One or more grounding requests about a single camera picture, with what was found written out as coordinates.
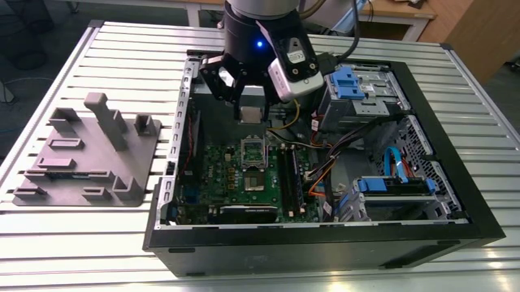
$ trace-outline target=slotted aluminum table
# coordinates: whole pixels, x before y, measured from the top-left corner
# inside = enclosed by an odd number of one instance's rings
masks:
[[[318,52],[343,52],[351,40],[312,36]],[[403,61],[462,157],[506,238],[464,249],[413,269],[176,279],[141,251],[151,193],[136,208],[17,207],[21,184],[52,128],[53,109],[83,106],[105,92],[123,117],[148,113],[163,129],[148,186],[164,152],[185,50],[223,46],[216,29],[104,23],[89,27],[0,168],[0,289],[67,291],[518,291],[520,139],[458,57],[437,44],[362,40],[353,58]]]

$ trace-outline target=floor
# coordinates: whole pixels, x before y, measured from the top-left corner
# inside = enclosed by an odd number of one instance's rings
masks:
[[[45,2],[56,23],[56,28],[38,36],[48,53],[48,62],[38,69],[20,71],[0,56],[0,78],[4,81],[26,77],[53,79],[91,19],[187,25],[187,16],[181,9],[169,9],[164,13],[164,9],[155,7],[83,3],[79,7],[80,12],[72,15],[64,2],[52,0]],[[200,14],[200,23],[206,27],[216,26],[214,16],[206,12]],[[520,131],[520,116],[516,114],[520,112],[518,81],[520,73],[512,73],[506,67],[502,67],[484,86],[517,131]],[[12,106],[0,103],[0,115],[2,117],[0,120],[0,162],[9,152],[49,85],[50,81],[45,79],[22,80],[8,85],[10,92],[17,97],[17,102]]]

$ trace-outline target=expansion slot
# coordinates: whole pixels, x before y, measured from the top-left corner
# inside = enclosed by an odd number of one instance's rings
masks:
[[[279,148],[276,160],[283,213],[292,217],[304,212],[299,168],[294,149]]]

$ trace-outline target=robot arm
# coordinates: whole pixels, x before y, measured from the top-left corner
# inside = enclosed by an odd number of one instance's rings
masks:
[[[224,50],[203,58],[200,76],[215,98],[234,105],[235,120],[240,119],[239,98],[246,85],[264,89],[262,119],[267,120],[270,106],[290,102],[323,84],[319,58],[295,10],[298,3],[299,0],[224,2]],[[220,80],[220,68],[234,78],[232,86]]]

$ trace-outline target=motherboard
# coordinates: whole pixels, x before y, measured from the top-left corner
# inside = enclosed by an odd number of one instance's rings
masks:
[[[181,189],[179,224],[316,222],[315,198],[302,191],[308,169],[306,148],[266,146],[256,137],[207,145],[202,181]]]

